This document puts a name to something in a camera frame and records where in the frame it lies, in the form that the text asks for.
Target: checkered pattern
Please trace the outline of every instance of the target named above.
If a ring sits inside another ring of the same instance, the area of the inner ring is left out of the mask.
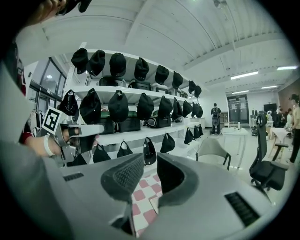
[[[133,221],[137,236],[140,236],[156,217],[150,199],[160,197],[162,194],[160,179],[156,172],[141,178],[132,194]]]

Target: mesh chair back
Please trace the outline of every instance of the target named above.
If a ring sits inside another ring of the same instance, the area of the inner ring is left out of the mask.
[[[224,150],[224,148],[221,146],[217,139],[206,138],[203,140],[201,146],[199,147],[197,154],[198,156],[212,154],[225,158],[228,153],[226,150]]]

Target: fluorescent light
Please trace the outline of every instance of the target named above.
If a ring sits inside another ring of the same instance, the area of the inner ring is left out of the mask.
[[[252,73],[246,73],[246,74],[242,74],[242,75],[237,75],[237,76],[231,77],[231,80],[241,78],[241,77],[248,77],[248,76],[252,76],[252,75],[256,75],[256,74],[258,74],[258,71],[252,72]]]
[[[247,90],[247,91],[242,91],[242,92],[233,92],[232,94],[238,94],[238,93],[243,93],[243,92],[249,92],[249,90]]]
[[[293,69],[297,69],[298,66],[287,66],[287,67],[278,67],[277,71],[279,70],[293,70]]]
[[[269,86],[269,87],[263,87],[262,89],[266,89],[266,88],[276,88],[278,86]]]

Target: standing person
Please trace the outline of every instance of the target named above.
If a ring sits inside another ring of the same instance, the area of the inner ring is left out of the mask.
[[[293,149],[291,158],[287,161],[288,163],[294,163],[300,148],[300,97],[297,94],[292,94],[290,97],[292,104],[294,105],[294,110],[292,112],[294,138],[293,138]]]
[[[217,104],[214,103],[214,107],[211,109],[210,114],[212,115],[212,131],[211,134],[216,134],[216,127],[217,127],[217,136],[219,136],[220,130],[220,113],[221,109],[217,107]]]

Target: baseball cap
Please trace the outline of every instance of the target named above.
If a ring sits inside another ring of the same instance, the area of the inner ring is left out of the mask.
[[[133,152],[130,150],[128,144],[127,144],[125,141],[123,141],[123,142],[121,143],[121,146],[120,146],[120,149],[119,149],[119,151],[118,151],[117,157],[120,158],[120,157],[123,157],[123,156],[127,156],[127,155],[129,155],[129,154],[132,154],[132,153],[133,153]]]
[[[143,92],[137,105],[137,118],[139,120],[148,120],[151,118],[153,110],[154,104],[152,99]]]
[[[198,98],[202,92],[202,89],[199,86],[195,87],[195,97]]]
[[[180,85],[182,85],[183,83],[183,77],[179,74],[174,72],[173,75],[173,82],[172,82],[172,86],[174,89],[178,89]]]
[[[186,118],[193,110],[193,107],[191,104],[189,104],[187,101],[184,101],[183,103],[183,117]]]
[[[98,76],[105,66],[105,52],[97,50],[86,65],[86,70],[93,76]]]
[[[150,138],[146,137],[144,142],[144,161],[145,165],[151,165],[156,162],[156,152],[153,142]]]
[[[189,145],[189,143],[193,140],[193,134],[189,127],[187,128],[186,138],[184,139],[184,144]]]
[[[68,116],[73,116],[75,118],[75,121],[78,120],[79,109],[75,98],[75,94],[72,90],[65,94],[64,99],[62,100],[58,110],[62,111]]]
[[[177,99],[174,97],[172,119],[175,120],[182,116],[183,116],[182,108],[181,108],[179,102],[177,101]]]
[[[115,53],[110,61],[111,75],[114,77],[122,77],[126,73],[126,59],[123,54]]]
[[[77,74],[82,74],[86,70],[86,65],[89,62],[88,51],[85,48],[79,48],[71,59],[71,62],[77,68]]]
[[[163,85],[165,80],[167,80],[168,76],[169,70],[164,66],[159,65],[156,69],[155,81],[158,84]]]
[[[136,64],[135,64],[135,78],[136,78],[136,80],[144,81],[148,72],[149,72],[148,63],[144,59],[139,58],[138,61],[136,61]]]
[[[111,157],[104,150],[104,147],[98,144],[93,155],[94,163],[104,162],[107,160],[111,160]]]
[[[200,132],[197,126],[194,127],[194,140],[200,137]]]
[[[188,92],[191,94],[195,90],[196,84],[194,81],[188,82]]]
[[[109,100],[108,110],[111,119],[114,122],[123,122],[128,117],[128,101],[122,91],[117,90],[113,97]]]
[[[175,148],[174,139],[168,133],[166,133],[163,139],[163,143],[161,145],[160,152],[167,153],[169,151],[172,151],[174,148]]]
[[[159,109],[158,109],[158,117],[159,118],[165,118],[167,116],[170,116],[170,113],[173,110],[172,103],[169,99],[166,99],[165,96],[163,96],[160,100]]]
[[[89,90],[88,94],[82,100],[80,114],[86,124],[97,124],[101,119],[101,102],[95,89]]]

